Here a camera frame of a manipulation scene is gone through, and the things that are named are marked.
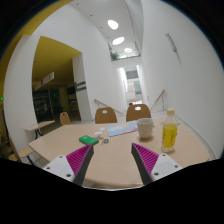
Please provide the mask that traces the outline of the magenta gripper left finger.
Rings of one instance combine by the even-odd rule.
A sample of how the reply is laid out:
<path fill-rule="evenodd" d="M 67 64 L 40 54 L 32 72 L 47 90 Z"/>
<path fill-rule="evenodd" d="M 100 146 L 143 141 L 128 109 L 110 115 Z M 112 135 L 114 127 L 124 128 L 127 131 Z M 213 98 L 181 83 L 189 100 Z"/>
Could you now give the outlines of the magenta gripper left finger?
<path fill-rule="evenodd" d="M 93 145 L 89 144 L 67 156 L 57 156 L 44 170 L 81 186 L 93 154 Z"/>

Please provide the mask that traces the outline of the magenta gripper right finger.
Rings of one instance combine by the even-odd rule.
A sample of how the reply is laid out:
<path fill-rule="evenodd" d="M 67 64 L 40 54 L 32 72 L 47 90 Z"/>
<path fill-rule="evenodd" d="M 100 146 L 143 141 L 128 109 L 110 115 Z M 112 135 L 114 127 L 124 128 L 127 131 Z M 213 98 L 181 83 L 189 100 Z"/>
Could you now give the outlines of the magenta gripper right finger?
<path fill-rule="evenodd" d="M 144 185 L 182 169 L 168 154 L 157 154 L 137 143 L 132 144 L 131 153 Z"/>

